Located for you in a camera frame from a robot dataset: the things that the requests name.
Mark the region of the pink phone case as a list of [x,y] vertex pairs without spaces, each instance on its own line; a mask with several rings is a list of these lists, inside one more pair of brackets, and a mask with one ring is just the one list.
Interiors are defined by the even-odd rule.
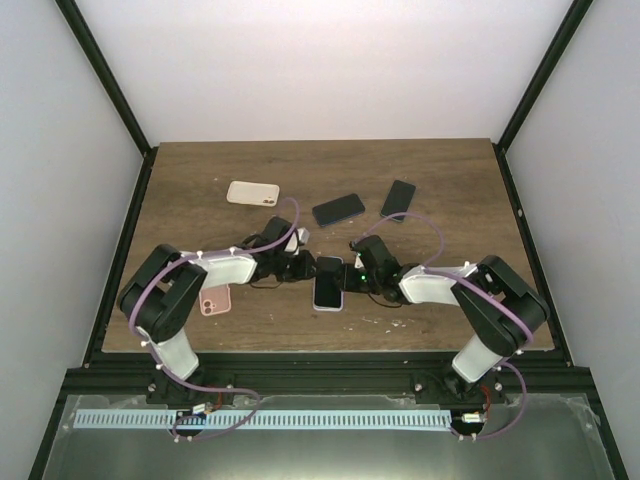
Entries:
[[232,308],[228,285],[209,287],[199,292],[200,312],[205,317],[228,313]]

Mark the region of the black phone teal edge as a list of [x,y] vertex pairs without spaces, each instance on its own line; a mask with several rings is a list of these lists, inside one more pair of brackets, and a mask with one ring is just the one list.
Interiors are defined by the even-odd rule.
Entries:
[[401,180],[394,180],[380,210],[381,217],[406,212],[416,193],[416,186]]

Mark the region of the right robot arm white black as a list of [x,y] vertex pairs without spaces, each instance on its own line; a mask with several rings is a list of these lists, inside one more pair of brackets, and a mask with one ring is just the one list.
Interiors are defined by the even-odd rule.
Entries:
[[530,344],[550,317],[547,302],[498,256],[459,267],[402,265],[377,235],[353,242],[351,250],[355,261],[331,275],[342,291],[381,296],[400,306],[461,309],[474,335],[443,374],[445,393],[455,402],[471,400],[481,379]]

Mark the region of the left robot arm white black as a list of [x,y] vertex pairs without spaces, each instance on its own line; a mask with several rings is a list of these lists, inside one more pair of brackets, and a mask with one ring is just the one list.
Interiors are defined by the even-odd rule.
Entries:
[[121,289],[117,307],[131,331],[156,355],[172,377],[170,393],[181,403],[196,402],[204,379],[185,332],[192,308],[208,289],[252,285],[273,276],[279,283],[315,275],[313,255],[304,248],[310,232],[274,216],[264,230],[241,243],[211,252],[182,252],[160,244]]

